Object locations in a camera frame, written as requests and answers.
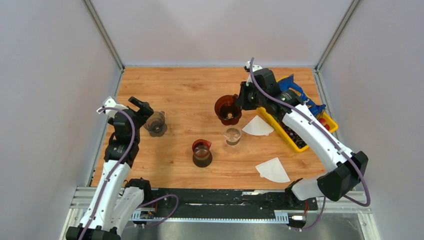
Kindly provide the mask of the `amber coffee dripper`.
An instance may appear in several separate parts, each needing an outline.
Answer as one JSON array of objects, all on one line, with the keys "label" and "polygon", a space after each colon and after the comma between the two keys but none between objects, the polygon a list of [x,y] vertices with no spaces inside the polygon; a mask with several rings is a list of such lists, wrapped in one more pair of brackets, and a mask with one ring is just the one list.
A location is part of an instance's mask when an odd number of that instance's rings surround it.
[{"label": "amber coffee dripper", "polygon": [[242,110],[236,105],[237,94],[223,95],[214,105],[214,112],[224,126],[235,126],[239,123]]}]

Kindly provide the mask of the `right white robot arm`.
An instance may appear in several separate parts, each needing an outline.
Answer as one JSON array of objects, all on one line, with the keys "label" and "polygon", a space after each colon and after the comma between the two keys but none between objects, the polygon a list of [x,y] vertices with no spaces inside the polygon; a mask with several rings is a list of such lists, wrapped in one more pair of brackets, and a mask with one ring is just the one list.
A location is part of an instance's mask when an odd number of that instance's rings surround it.
[{"label": "right white robot arm", "polygon": [[359,183],[367,187],[364,173],[369,158],[363,151],[354,152],[336,139],[313,115],[305,101],[293,90],[280,88],[274,73],[259,65],[246,66],[249,74],[241,82],[236,105],[249,111],[264,108],[292,129],[318,156],[326,173],[314,178],[298,179],[286,190],[286,204],[298,209],[306,199],[326,197],[333,202]]}]

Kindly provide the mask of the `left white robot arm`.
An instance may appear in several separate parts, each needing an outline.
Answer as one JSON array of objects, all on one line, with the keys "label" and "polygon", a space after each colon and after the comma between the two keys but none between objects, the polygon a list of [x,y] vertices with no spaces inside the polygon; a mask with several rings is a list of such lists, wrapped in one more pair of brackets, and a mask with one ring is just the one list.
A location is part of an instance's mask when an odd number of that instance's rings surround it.
[{"label": "left white robot arm", "polygon": [[130,97],[128,101],[138,110],[108,97],[97,112],[108,116],[114,131],[105,150],[99,184],[85,215],[77,226],[70,226],[67,240],[120,240],[130,216],[153,201],[148,180],[126,180],[139,152],[140,128],[154,113],[148,102]]}]

